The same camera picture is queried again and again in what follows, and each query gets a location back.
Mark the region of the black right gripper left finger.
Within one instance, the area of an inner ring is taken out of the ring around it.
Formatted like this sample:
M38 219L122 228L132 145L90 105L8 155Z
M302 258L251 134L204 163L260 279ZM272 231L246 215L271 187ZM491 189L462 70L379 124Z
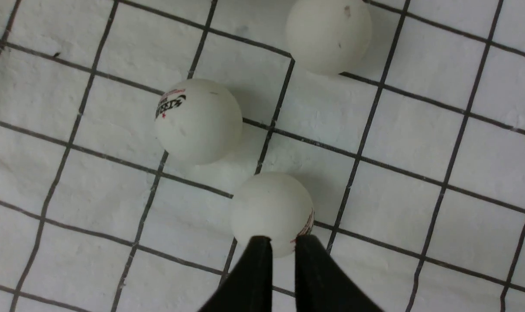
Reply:
M270 312L272 306L271 240L250 238L241 258L200 312Z

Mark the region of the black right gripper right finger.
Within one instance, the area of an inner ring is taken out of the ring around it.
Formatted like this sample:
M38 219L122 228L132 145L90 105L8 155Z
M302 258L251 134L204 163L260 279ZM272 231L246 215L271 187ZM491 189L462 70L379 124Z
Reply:
M295 302L298 312L381 312L327 253L314 235L295 247Z

